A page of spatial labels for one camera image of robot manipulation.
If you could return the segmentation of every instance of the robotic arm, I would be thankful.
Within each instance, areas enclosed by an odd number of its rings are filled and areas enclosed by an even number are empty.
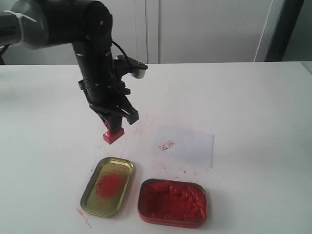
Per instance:
[[[113,17],[99,1],[19,0],[11,11],[0,14],[0,46],[25,43],[39,49],[71,43],[83,76],[79,86],[90,108],[98,114],[108,132],[104,140],[112,144],[124,134],[122,118],[129,124],[138,111],[126,95],[130,89],[121,80],[131,73],[142,78],[148,68],[126,56],[112,40]],[[115,44],[124,54],[113,60]]]

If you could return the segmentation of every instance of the red stamp imprint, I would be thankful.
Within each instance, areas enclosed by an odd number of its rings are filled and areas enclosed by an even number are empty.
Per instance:
[[[169,140],[164,144],[159,145],[159,148],[161,149],[161,151],[167,150],[173,146],[175,146],[175,142],[173,140]]]

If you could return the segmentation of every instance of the table surface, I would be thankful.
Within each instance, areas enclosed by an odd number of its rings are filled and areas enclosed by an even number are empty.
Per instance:
[[[0,68],[1,233],[311,233],[312,76],[300,63],[150,65],[143,80],[124,79],[140,121],[111,146],[80,79],[77,66]],[[213,168],[152,154],[161,125],[214,134]],[[113,218],[81,215],[107,156],[136,166],[127,200]],[[209,220],[196,230],[140,220],[152,177],[201,184]]]

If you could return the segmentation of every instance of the gold tin lid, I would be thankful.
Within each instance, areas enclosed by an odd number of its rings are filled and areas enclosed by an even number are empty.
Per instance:
[[[131,161],[107,157],[102,159],[82,195],[81,208],[93,215],[116,215],[127,193],[134,165]]]

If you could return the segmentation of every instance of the red ink paste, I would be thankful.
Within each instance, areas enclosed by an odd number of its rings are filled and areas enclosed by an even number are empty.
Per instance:
[[[139,209],[146,217],[196,223],[206,219],[206,198],[188,183],[154,181],[142,188]]]
[[[123,187],[123,177],[118,171],[104,174],[96,184],[96,194],[102,198],[115,196]]]

